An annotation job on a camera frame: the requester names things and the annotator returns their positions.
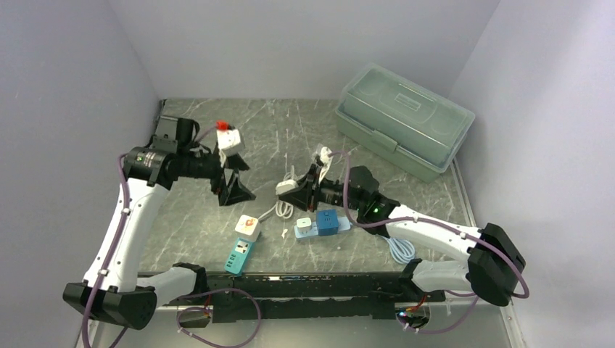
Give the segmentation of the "white cube socket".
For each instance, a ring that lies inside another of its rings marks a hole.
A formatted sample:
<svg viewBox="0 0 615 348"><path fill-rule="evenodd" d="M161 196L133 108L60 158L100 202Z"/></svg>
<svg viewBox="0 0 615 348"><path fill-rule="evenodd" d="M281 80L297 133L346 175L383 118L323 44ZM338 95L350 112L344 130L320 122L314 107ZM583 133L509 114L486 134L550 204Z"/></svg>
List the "white cube socket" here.
<svg viewBox="0 0 615 348"><path fill-rule="evenodd" d="M234 227L237 236L245 241L256 242L260 232L260 221L256 217L242 215Z"/></svg>

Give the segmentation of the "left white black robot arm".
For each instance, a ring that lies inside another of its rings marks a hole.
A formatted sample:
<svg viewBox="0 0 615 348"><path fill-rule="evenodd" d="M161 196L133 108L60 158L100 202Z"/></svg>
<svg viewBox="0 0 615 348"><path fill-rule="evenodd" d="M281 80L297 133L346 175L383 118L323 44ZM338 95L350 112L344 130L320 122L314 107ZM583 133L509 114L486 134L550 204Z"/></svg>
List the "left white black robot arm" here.
<svg viewBox="0 0 615 348"><path fill-rule="evenodd" d="M195 120L162 116L145 146L119 159L120 191L102 245L83 279L69 283L63 299L83 315L112 325L141 330L154 311L177 298L197 305L208 295L204 267L179 262L158 275L139 277L139 265L153 222L173 184L180 178L206 179L222 207L254 199L239 180L249 170L237 127L218 121L210 128L213 148Z"/></svg>

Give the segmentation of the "blue cube adapter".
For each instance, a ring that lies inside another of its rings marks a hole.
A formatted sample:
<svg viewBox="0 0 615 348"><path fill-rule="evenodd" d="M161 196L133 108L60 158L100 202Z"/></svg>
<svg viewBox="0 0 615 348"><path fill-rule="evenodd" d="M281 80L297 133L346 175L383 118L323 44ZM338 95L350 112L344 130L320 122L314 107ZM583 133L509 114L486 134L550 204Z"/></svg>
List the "blue cube adapter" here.
<svg viewBox="0 0 615 348"><path fill-rule="evenodd" d="M318 236L333 236L339 232L336 210L319 210L316 213Z"/></svg>

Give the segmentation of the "teal power strip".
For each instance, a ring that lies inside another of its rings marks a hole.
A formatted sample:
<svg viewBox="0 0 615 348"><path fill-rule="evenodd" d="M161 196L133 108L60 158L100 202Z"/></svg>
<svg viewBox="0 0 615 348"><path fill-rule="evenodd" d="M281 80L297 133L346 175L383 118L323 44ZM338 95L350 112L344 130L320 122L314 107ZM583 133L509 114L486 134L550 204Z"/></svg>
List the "teal power strip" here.
<svg viewBox="0 0 615 348"><path fill-rule="evenodd" d="M254 218L259 219L262 231L262 222L269 218L271 215L276 215L282 220L288 220L293 216L293 214L294 207L291 204L278 199L271 208L266 210L258 217ZM249 259L249 256L253 250L253 246L256 242L245 241L237 236L233 249L231 250L224 265L224 270L235 276L240 276L244 270L244 266L247 264L247 260Z"/></svg>

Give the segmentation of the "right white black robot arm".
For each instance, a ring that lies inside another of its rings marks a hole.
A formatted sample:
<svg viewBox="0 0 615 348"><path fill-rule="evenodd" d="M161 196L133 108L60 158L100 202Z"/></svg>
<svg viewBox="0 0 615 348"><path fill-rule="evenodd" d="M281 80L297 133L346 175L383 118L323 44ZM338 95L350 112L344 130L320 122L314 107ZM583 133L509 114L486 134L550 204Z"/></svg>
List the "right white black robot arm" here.
<svg viewBox="0 0 615 348"><path fill-rule="evenodd" d="M357 212L351 223L371 235L421 244L449 257L448 261L411 260L400 277L400 293L416 301L432 291L465 291L499 307L514 297L527 298L521 274L526 262L499 225L483 228L449 223L421 214L379 192L379 182L364 166L350 168L348 182L321 178L313 164L279 199L314 212L320 203Z"/></svg>

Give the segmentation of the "white blue charger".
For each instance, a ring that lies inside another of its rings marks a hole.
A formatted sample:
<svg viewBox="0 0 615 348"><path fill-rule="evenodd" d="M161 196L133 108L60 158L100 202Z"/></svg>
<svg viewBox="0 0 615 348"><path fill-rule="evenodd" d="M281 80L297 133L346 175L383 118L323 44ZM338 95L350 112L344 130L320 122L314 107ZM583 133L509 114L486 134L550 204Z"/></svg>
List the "white blue charger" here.
<svg viewBox="0 0 615 348"><path fill-rule="evenodd" d="M275 187L275 193L277 196L280 196L282 194L285 194L289 191L292 191L294 189L298 188L298 183L296 182L296 180L293 179L287 179L284 181L279 182L276 187Z"/></svg>

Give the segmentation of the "light blue power strip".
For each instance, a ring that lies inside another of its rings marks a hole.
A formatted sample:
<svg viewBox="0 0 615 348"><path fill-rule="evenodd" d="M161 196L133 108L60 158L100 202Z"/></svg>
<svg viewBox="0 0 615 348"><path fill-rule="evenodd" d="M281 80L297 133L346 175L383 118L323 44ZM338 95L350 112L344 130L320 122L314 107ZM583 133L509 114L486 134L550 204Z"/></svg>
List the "light blue power strip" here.
<svg viewBox="0 0 615 348"><path fill-rule="evenodd" d="M312 221L308 217L300 218L294 225L294 235L297 239L307 239L317 236L333 236L341 232L349 231L352 224L346 217L338 217L332 227L319 225L317 220ZM416 256L416 249L410 241L401 239L388 239L384 237L392 259L401 265L409 263Z"/></svg>

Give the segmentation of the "small white charger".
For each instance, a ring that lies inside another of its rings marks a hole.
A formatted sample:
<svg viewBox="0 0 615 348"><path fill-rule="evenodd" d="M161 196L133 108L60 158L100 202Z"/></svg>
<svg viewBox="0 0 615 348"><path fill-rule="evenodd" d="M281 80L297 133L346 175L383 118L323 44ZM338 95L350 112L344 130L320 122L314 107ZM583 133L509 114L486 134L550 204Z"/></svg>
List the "small white charger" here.
<svg viewBox="0 0 615 348"><path fill-rule="evenodd" d="M312 220L309 217L302 217L296 220L295 228L298 233L307 233L312 228Z"/></svg>

